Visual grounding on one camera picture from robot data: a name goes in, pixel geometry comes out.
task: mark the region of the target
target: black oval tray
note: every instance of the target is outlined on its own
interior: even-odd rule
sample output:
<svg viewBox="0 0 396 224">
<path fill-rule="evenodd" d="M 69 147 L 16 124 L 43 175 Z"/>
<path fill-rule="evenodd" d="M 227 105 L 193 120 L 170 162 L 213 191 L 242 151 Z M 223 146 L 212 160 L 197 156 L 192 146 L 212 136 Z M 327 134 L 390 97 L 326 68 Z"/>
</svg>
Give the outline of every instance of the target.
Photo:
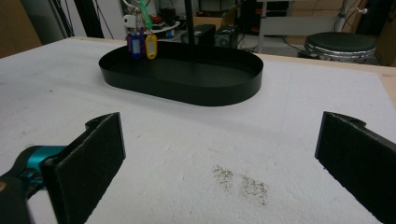
<svg viewBox="0 0 396 224">
<path fill-rule="evenodd" d="M 126 46 L 99 61 L 106 83 L 192 105 L 233 105 L 262 85 L 262 60 L 238 49 L 158 42 L 154 60 L 136 60 Z"/>
</svg>

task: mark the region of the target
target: black tray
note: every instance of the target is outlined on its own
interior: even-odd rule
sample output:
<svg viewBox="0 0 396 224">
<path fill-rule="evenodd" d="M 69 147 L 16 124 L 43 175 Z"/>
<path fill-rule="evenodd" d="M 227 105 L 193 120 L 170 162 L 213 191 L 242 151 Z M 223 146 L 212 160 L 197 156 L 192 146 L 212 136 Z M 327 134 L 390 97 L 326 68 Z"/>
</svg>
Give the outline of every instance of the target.
<svg viewBox="0 0 396 224">
<path fill-rule="evenodd" d="M 99 66 L 111 86 L 192 105 L 240 103 L 262 85 L 262 60 L 238 49 L 158 42 L 154 60 L 133 59 L 122 47 Z"/>
</svg>

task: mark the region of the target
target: round stool seat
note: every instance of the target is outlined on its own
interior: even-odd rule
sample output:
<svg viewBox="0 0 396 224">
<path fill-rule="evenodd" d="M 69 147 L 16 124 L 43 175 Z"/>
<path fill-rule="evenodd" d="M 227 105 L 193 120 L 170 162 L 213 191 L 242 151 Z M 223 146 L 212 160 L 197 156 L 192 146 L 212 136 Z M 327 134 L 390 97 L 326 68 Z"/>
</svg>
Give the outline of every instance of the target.
<svg viewBox="0 0 396 224">
<path fill-rule="evenodd" d="M 350 33 L 326 32 L 306 38 L 305 48 L 333 59 L 357 59 L 374 54 L 374 40 Z"/>
</svg>

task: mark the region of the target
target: black stool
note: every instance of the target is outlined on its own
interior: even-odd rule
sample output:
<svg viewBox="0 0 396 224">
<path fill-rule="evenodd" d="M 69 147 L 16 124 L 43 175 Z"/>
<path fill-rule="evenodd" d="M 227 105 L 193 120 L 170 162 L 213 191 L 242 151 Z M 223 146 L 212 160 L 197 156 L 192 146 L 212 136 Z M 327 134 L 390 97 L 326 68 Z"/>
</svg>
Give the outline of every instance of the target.
<svg viewBox="0 0 396 224">
<path fill-rule="evenodd" d="M 348 61 L 370 57 L 375 52 L 374 40 L 350 33 L 326 32 L 309 35 L 305 48 L 330 61 Z"/>
</svg>

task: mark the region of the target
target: yellow key tag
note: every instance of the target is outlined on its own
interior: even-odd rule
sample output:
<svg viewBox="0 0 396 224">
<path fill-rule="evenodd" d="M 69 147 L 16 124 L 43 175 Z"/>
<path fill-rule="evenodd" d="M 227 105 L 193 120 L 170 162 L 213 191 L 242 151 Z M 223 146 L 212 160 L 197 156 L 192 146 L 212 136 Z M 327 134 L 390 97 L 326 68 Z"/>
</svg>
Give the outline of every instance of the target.
<svg viewBox="0 0 396 224">
<path fill-rule="evenodd" d="M 157 36 L 148 35 L 146 37 L 146 54 L 148 59 L 155 59 L 157 57 Z"/>
</svg>

